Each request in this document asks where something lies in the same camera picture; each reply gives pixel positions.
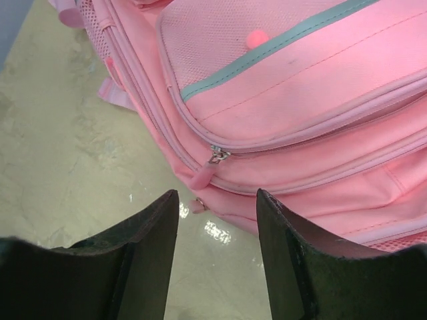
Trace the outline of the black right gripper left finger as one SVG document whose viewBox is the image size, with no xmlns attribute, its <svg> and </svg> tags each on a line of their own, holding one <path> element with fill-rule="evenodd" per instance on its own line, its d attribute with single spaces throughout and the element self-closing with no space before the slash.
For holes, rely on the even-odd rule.
<svg viewBox="0 0 427 320">
<path fill-rule="evenodd" d="M 170 190 L 71 247 L 1 239 L 2 319 L 163 319 L 179 222 Z"/>
</svg>

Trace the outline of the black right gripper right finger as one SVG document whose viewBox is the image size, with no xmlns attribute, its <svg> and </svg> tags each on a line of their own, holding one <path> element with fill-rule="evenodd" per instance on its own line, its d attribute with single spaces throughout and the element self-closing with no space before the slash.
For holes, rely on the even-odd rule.
<svg viewBox="0 0 427 320">
<path fill-rule="evenodd" d="M 426 246 L 388 253 L 300 217 L 267 191 L 256 196 L 273 319 L 425 319 Z"/>
</svg>

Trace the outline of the pink student backpack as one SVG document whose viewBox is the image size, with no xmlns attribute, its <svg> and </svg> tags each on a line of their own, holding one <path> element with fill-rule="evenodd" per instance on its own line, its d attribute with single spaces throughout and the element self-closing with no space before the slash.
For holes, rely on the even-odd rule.
<svg viewBox="0 0 427 320">
<path fill-rule="evenodd" d="M 259 189 L 383 251 L 426 242 L 425 1 L 54 1 L 196 208 Z"/>
</svg>

